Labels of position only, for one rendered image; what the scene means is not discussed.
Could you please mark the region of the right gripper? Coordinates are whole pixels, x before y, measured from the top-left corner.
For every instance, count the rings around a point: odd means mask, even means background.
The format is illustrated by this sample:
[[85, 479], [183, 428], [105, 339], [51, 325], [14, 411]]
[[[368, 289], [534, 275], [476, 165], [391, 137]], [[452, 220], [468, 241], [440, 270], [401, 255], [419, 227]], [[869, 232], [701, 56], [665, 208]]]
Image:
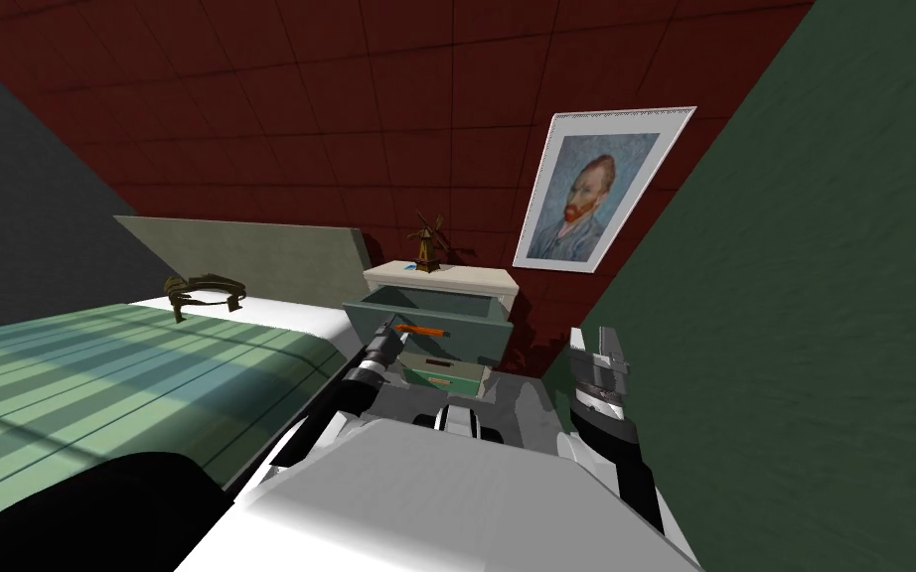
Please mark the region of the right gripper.
[[599, 328], [597, 354], [586, 351], [584, 337], [579, 328], [570, 329], [569, 345], [570, 370], [577, 382], [598, 387], [604, 392], [627, 394], [629, 365], [624, 360], [621, 343], [613, 328]]

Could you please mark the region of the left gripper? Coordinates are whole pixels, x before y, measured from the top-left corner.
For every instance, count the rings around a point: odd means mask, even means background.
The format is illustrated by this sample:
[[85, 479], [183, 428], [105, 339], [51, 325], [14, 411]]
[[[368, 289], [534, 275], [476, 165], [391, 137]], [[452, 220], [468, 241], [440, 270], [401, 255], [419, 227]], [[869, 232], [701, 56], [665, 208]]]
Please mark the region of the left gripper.
[[407, 338], [407, 333], [400, 334], [391, 321], [386, 321], [376, 329], [366, 346], [366, 362], [392, 365], [402, 354]]

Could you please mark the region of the teal open drawer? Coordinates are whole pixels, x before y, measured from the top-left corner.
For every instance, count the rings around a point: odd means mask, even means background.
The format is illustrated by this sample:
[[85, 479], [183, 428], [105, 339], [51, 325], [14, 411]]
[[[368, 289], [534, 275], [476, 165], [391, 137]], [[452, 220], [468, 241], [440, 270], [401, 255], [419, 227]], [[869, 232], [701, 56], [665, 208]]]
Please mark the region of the teal open drawer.
[[430, 358], [494, 367], [503, 359], [513, 324], [496, 297], [381, 286], [365, 298], [343, 303], [360, 340], [369, 343], [387, 319], [440, 330], [442, 337], [412, 334], [404, 349]]

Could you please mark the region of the pale green drawer front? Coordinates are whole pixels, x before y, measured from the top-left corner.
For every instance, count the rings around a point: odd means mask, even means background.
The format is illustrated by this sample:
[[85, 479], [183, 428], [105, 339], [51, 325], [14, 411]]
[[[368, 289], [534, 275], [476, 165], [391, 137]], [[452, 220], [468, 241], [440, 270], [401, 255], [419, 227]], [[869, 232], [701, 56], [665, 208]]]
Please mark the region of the pale green drawer front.
[[480, 381], [485, 367], [483, 365], [454, 360], [445, 357], [430, 357], [425, 355], [404, 353], [400, 363], [410, 369], [421, 371], [430, 377], [458, 377]]

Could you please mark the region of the brown windmill model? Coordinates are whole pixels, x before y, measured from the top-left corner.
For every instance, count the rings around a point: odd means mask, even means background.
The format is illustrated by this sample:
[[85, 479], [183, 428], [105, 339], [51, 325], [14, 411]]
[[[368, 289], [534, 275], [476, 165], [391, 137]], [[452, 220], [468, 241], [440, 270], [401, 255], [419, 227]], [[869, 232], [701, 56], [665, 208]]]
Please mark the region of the brown windmill model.
[[444, 217], [443, 214], [436, 217], [434, 222], [429, 222], [421, 212], [416, 212], [417, 217], [422, 223], [420, 230], [409, 234], [408, 240], [418, 241], [418, 251], [413, 259], [415, 269], [433, 273], [440, 270], [440, 258], [438, 252], [447, 253], [451, 250], [451, 245], [447, 238], [441, 232]]

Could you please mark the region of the white-topped teal nightstand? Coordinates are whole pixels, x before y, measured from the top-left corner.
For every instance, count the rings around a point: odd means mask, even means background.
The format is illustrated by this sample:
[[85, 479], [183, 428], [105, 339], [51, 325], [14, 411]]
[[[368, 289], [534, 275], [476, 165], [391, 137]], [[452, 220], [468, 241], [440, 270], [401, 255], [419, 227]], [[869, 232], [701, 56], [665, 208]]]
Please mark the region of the white-topped teal nightstand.
[[[395, 286], [496, 297], [501, 301], [503, 308], [507, 311], [508, 321], [511, 322], [510, 313], [519, 287], [507, 271], [498, 268], [443, 266], [439, 271], [425, 273], [416, 269], [404, 270], [409, 264], [413, 263], [391, 261], [365, 271], [364, 277], [371, 289], [370, 293], [381, 286]], [[487, 392], [487, 380], [499, 364], [494, 367], [485, 366], [480, 381], [448, 376], [430, 377], [421, 371], [403, 366], [399, 359], [395, 368], [400, 378], [408, 384], [435, 387], [435, 389], [451, 394], [483, 398]]]

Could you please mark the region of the framed portrait painting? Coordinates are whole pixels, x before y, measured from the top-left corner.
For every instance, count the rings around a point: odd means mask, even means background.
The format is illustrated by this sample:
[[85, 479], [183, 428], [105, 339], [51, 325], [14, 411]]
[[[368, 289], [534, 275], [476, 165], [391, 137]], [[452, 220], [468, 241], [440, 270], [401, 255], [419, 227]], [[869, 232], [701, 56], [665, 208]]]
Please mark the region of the framed portrait painting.
[[513, 266], [595, 272], [694, 113], [553, 115]]

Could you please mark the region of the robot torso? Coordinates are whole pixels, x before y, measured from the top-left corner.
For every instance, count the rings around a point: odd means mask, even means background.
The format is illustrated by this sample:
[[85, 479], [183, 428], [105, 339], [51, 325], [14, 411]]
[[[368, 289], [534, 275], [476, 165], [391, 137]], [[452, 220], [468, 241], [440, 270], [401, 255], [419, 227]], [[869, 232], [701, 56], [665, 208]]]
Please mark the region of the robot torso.
[[575, 434], [555, 454], [337, 414], [289, 465], [299, 422], [229, 484], [232, 508], [175, 572], [703, 572], [674, 522], [619, 497]]

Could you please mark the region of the dark olive curved band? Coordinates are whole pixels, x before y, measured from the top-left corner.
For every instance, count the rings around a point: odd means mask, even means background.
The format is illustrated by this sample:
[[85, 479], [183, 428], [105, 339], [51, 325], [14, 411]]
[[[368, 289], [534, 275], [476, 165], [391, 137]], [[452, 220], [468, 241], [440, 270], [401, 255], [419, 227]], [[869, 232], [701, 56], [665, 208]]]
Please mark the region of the dark olive curved band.
[[[235, 280], [214, 273], [204, 274], [189, 279], [170, 276], [164, 284], [165, 294], [172, 306], [175, 323], [185, 322], [182, 309], [185, 306], [227, 306], [230, 312], [241, 309], [241, 302], [246, 298], [245, 286]], [[221, 291], [226, 297], [218, 301], [205, 301], [192, 296], [194, 292]]]

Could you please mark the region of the green striped bed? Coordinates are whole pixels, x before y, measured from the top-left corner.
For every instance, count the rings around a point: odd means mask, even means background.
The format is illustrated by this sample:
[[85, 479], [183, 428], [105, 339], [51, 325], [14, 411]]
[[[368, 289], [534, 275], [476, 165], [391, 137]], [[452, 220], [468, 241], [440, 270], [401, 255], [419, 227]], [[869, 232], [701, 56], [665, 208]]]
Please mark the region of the green striped bed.
[[242, 283], [0, 327], [0, 511], [105, 460], [185, 455], [226, 486], [358, 350], [355, 228], [124, 216], [178, 275]]

